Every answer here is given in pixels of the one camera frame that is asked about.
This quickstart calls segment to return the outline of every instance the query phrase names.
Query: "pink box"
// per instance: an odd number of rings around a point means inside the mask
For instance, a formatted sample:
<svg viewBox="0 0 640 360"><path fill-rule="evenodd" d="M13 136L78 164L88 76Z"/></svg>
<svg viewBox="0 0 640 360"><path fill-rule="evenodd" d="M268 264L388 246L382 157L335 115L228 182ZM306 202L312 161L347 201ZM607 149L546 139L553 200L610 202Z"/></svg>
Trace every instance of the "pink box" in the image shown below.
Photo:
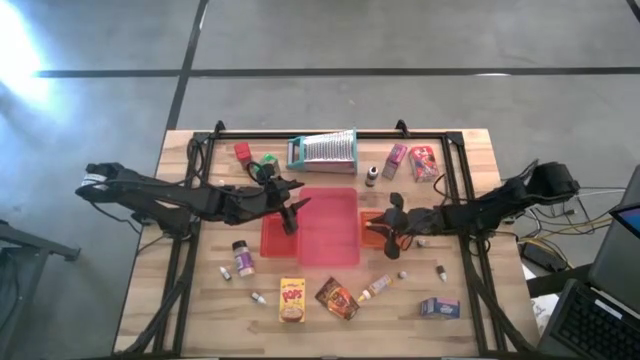
<svg viewBox="0 0 640 360"><path fill-rule="evenodd" d="M404 155L407 153L407 147L401 144L393 145L393 149L387 156L387 162L384 164L384 169L382 170L382 176L386 177L389 180L393 180L393 176L396 174L398 170L398 166L404 159Z"/></svg>

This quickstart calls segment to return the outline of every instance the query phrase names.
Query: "laptop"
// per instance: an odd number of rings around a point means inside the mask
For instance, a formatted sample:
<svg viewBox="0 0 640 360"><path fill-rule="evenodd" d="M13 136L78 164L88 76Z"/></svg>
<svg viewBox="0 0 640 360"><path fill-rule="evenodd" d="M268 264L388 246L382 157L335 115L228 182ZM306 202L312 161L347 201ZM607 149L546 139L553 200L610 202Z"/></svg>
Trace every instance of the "laptop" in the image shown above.
<svg viewBox="0 0 640 360"><path fill-rule="evenodd" d="M583 359L640 359L640 166L595 261L588 283L567 281L538 349Z"/></svg>

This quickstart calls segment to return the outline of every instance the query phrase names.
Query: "wooden tabletop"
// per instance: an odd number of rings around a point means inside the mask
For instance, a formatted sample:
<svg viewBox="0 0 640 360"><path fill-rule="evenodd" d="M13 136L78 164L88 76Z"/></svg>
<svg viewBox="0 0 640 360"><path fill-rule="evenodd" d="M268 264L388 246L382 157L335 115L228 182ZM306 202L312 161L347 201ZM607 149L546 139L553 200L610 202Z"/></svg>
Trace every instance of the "wooden tabletop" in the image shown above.
<svg viewBox="0 0 640 360"><path fill-rule="evenodd" d="M488 131L461 131L464 133L476 195L499 186L500 175ZM167 133L158 178L178 181L184 177L186 145L192 133ZM235 158L235 143L237 141L215 142L211 183L216 184L219 180L224 180L226 184L251 183ZM395 143L409 147L430 145L440 171L444 171L442 148L436 140L359 140L357 176L287 171L284 166L286 141L249 141L254 158L271 153L280 159L282 175L286 179L297 179L309 187L355 188L361 210L384 211L389 207L389 193L392 191L404 196L405 210L440 204L442 197L433 191L432 183L413 181L407 159L402 162L393 180L379 178L373 188L364 185L367 169L374 165L382 168ZM456 159L456 171L459 171L455 150L453 157ZM294 201L298 192L299 190L293 191ZM222 223L204 223L187 316L183 356L362 357L477 354L456 237L424 237L428 242L427 248L420 249L414 245L403 252L398 260L387 259L380 250L362 249L360 264L353 268L315 269L298 266L296 259L260 257L261 225L261 220L233 227ZM146 229L141 246L157 238L159 234L157 228ZM240 278L235 272L231 244L236 240L246 240L251 250L257 272L251 278ZM137 258L116 340L116 350L122 350L131 344L158 309L170 248L168 240L161 241L147 248ZM533 344L537 343L538 331L513 237L501 235L493 238L489 258L500 306L523 335ZM438 278L435 271L437 265L445 267L448 274L446 283ZM222 278L218 271L220 266L231 270L232 281L226 282ZM399 271L406 271L408 277L395 281L389 290L362 303L358 314L351 321L333 315L314 298L330 276L357 297L375 279L384 274L395 278ZM282 277L306 279L307 317L303 324L278 321L279 284ZM253 291L263 295L267 305L256 304L250 297ZM459 299L460 319L421 318L419 303L436 296ZM167 334L169 344L173 338L176 309L170 318ZM494 348L491 345L493 336L488 310L484 306L483 309L490 348Z"/></svg>

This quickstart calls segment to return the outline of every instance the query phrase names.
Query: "teal grater handle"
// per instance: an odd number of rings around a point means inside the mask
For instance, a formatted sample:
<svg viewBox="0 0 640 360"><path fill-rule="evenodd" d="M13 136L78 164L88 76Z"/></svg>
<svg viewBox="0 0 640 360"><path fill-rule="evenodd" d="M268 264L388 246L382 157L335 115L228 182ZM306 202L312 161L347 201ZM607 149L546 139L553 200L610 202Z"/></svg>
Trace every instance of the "teal grater handle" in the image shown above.
<svg viewBox="0 0 640 360"><path fill-rule="evenodd" d="M287 169L289 170L299 170L304 171L304 146L301 144L304 143L304 136L298 136L293 139L289 139L288 147L287 147ZM294 153L296 146L298 147L298 159L295 160Z"/></svg>

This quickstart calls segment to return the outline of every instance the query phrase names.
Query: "pops cereal box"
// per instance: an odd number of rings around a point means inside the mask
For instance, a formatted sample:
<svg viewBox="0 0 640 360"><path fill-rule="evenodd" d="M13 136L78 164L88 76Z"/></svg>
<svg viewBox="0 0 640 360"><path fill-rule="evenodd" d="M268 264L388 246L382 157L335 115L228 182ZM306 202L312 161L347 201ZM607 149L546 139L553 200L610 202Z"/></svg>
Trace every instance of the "pops cereal box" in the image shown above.
<svg viewBox="0 0 640 360"><path fill-rule="evenodd" d="M280 279L280 322L304 322L304 279Z"/></svg>

